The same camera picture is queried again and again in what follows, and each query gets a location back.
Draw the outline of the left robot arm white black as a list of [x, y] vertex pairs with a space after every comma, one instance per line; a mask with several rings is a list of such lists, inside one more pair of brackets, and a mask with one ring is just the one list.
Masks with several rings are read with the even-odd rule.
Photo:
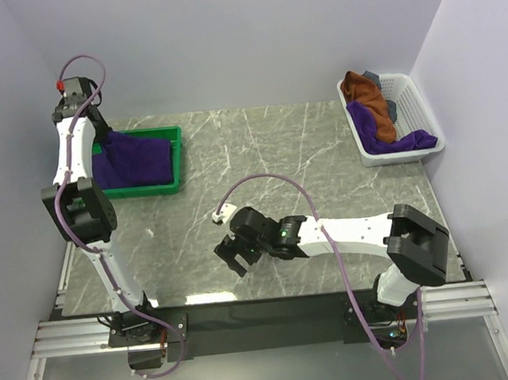
[[61, 236], [79, 247], [96, 269], [113, 313], [98, 321], [115, 345], [149, 344], [165, 330], [149, 315], [151, 303], [129, 272], [114, 232], [117, 216], [93, 176], [93, 145], [112, 130], [90, 100], [99, 96], [90, 78], [57, 81], [61, 99], [52, 114], [59, 136], [57, 172], [41, 200]]

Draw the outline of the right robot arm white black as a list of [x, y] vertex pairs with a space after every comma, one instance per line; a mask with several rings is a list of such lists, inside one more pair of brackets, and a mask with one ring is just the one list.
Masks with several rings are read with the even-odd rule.
[[229, 226], [214, 252], [239, 276], [263, 255], [293, 260], [338, 251], [390, 260], [371, 298], [371, 310], [380, 320], [394, 318], [419, 287], [441, 287], [447, 279], [448, 230], [409, 205], [397, 204], [390, 213], [367, 218], [295, 215], [275, 221], [250, 206], [225, 204], [212, 221]]

